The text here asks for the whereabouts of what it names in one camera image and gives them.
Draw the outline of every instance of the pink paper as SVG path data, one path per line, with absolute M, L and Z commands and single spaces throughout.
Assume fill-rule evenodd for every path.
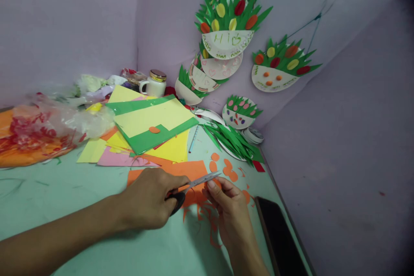
M 113 153 L 110 151 L 111 147 L 107 147 L 103 152 L 102 156 L 98 161 L 100 166 L 128 166 L 128 167 L 137 167 L 137 166 L 153 166 L 160 167 L 159 165 L 138 157 L 134 159 L 130 157 L 129 154 L 122 153 Z

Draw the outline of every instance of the white mug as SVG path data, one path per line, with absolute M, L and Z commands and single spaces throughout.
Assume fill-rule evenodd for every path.
M 151 97 L 162 97 L 164 96 L 167 75 L 160 71 L 153 69 L 150 71 L 150 76 L 146 81 L 141 81 L 139 84 L 139 92 L 143 95 L 148 95 Z M 147 86 L 146 91 L 142 91 L 144 85 Z

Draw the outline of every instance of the left hand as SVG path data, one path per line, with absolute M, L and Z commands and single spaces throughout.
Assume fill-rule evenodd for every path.
M 126 190 L 116 196 L 122 229 L 162 228 L 177 200 L 165 200 L 167 193 L 190 182 L 187 176 L 173 176 L 161 168 L 146 168 Z

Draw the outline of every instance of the scissor blade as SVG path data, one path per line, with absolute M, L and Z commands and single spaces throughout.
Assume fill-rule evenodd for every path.
M 198 179 L 192 181 L 190 183 L 190 186 L 188 188 L 192 188 L 192 187 L 194 187 L 196 185 L 199 185 L 201 183 L 204 183 L 204 182 L 207 182 L 207 181 L 209 181 L 211 179 L 214 179 L 214 178 L 216 178 L 220 174 L 221 174 L 220 172 L 219 173 L 211 172 L 208 175 L 204 175 L 201 178 L 198 178 Z

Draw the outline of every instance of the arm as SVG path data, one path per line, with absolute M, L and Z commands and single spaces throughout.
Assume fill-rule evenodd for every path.
M 254 236 L 246 199 L 242 191 L 222 177 L 209 181 L 203 194 L 219 212 L 219 232 L 235 276 L 269 275 Z
M 92 244 L 128 229 L 157 229 L 177 201 L 167 193 L 189 179 L 145 169 L 124 192 L 0 241 L 0 275 L 50 275 Z

